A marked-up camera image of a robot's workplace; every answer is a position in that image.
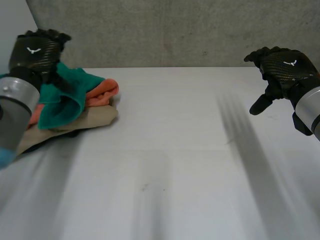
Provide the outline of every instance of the orange cloth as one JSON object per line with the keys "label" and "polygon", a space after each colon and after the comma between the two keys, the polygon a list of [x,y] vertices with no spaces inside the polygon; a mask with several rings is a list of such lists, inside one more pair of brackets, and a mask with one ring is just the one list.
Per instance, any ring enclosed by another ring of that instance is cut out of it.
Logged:
{"label": "orange cloth", "polygon": [[[111,79],[103,80],[98,86],[85,94],[86,107],[100,107],[109,104],[109,99],[117,95],[119,92],[118,83]],[[37,124],[40,118],[44,104],[38,104],[30,118],[28,128]]]}

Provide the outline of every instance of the folded cloth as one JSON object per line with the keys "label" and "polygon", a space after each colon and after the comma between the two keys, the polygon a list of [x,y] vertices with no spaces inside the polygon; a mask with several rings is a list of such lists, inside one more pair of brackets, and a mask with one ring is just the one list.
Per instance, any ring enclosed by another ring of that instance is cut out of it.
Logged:
{"label": "folded cloth", "polygon": [[[110,98],[118,94],[119,85],[113,79],[105,79],[98,86],[85,94],[86,107],[98,107],[109,104]],[[29,127],[38,123],[44,104],[38,104],[29,121]]]}
{"label": "folded cloth", "polygon": [[109,125],[118,116],[118,111],[110,105],[88,107],[73,122],[54,128],[38,129],[36,125],[25,131],[23,138],[17,148],[19,155],[30,147],[39,144],[49,138],[63,135],[78,129],[90,129]]}
{"label": "folded cloth", "polygon": [[86,93],[104,80],[82,68],[69,69],[63,63],[57,65],[57,73],[73,86],[73,92],[62,92],[53,84],[41,86],[39,103],[44,107],[39,117],[39,129],[57,128],[77,119],[85,108]]}
{"label": "folded cloth", "polygon": [[109,104],[109,99],[119,92],[118,83],[111,79],[105,79],[97,87],[87,92],[85,95],[85,105],[88,107],[98,107]]}

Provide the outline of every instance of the wall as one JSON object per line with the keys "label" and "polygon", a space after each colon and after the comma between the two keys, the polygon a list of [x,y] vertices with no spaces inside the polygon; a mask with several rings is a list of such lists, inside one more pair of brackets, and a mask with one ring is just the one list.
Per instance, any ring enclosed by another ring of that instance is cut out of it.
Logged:
{"label": "wall", "polygon": [[25,0],[0,1],[0,74],[8,72],[8,64],[16,38],[27,30],[36,30],[36,23]]}
{"label": "wall", "polygon": [[320,1],[27,0],[40,28],[73,37],[71,67],[252,66],[246,54],[280,46],[320,67]]}

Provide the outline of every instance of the teal cloth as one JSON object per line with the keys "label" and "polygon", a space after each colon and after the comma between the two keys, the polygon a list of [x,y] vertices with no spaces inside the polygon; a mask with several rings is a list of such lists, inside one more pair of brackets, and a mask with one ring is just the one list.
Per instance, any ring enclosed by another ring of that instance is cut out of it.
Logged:
{"label": "teal cloth", "polygon": [[73,86],[72,94],[62,92],[53,84],[43,84],[39,103],[44,104],[38,128],[52,129],[73,122],[85,108],[86,93],[98,86],[104,78],[86,73],[82,68],[70,69],[63,63],[57,73]]}

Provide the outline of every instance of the beige cloth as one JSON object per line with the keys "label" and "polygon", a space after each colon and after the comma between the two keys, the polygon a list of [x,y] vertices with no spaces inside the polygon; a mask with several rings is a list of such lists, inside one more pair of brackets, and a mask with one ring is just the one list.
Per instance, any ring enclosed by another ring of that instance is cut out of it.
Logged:
{"label": "beige cloth", "polygon": [[20,155],[33,145],[77,129],[90,129],[109,125],[117,116],[118,111],[113,106],[95,106],[86,108],[75,121],[64,126],[53,129],[38,129],[38,126],[34,125],[25,131],[16,154]]}

